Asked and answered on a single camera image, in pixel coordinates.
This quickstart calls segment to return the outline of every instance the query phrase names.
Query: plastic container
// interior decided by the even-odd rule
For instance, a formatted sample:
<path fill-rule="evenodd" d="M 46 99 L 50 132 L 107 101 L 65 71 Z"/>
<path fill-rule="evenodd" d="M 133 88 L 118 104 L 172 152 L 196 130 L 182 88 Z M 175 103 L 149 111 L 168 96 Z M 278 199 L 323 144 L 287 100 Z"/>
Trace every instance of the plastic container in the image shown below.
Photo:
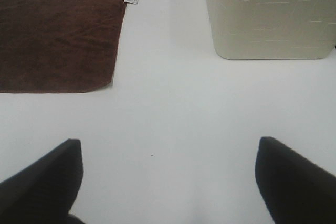
<path fill-rule="evenodd" d="M 336 45 L 336 0 L 207 0 L 226 59 L 318 59 Z"/>

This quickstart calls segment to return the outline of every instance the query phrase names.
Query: beige plastic box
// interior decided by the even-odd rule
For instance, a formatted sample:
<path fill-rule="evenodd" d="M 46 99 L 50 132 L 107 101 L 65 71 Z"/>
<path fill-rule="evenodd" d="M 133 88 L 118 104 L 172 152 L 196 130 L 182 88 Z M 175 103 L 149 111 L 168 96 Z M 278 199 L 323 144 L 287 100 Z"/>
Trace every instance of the beige plastic box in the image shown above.
<path fill-rule="evenodd" d="M 336 0 L 207 0 L 226 59 L 318 59 L 336 45 Z"/>

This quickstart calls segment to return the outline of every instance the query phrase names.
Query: white label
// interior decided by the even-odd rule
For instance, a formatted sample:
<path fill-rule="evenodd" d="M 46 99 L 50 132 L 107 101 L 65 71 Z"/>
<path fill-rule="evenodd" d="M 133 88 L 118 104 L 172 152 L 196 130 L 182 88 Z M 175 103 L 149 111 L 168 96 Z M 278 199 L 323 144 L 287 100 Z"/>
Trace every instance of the white label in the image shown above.
<path fill-rule="evenodd" d="M 131 4 L 134 4 L 134 5 L 137 5 L 139 0 L 124 0 L 124 2 L 127 2 L 127 3 L 131 3 Z"/>

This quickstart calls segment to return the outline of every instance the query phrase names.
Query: brown towel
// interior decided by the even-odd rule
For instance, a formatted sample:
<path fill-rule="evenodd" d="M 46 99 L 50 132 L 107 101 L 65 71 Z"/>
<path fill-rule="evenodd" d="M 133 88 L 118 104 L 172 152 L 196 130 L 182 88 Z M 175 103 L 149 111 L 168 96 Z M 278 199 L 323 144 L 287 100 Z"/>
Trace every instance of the brown towel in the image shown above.
<path fill-rule="evenodd" d="M 0 92 L 79 93 L 111 82 L 123 0 L 0 0 Z"/>

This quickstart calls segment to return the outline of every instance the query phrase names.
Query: floor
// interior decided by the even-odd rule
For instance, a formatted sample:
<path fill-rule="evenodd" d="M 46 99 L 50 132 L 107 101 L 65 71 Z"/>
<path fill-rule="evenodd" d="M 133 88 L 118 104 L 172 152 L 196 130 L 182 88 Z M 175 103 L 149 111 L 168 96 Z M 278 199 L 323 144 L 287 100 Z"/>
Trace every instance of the floor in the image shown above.
<path fill-rule="evenodd" d="M 271 224 L 258 191 L 270 135 L 336 174 L 336 51 L 230 61 L 205 0 L 128 5 L 114 82 L 84 94 L 0 94 L 0 180 L 82 142 L 72 213 L 85 223 Z"/>

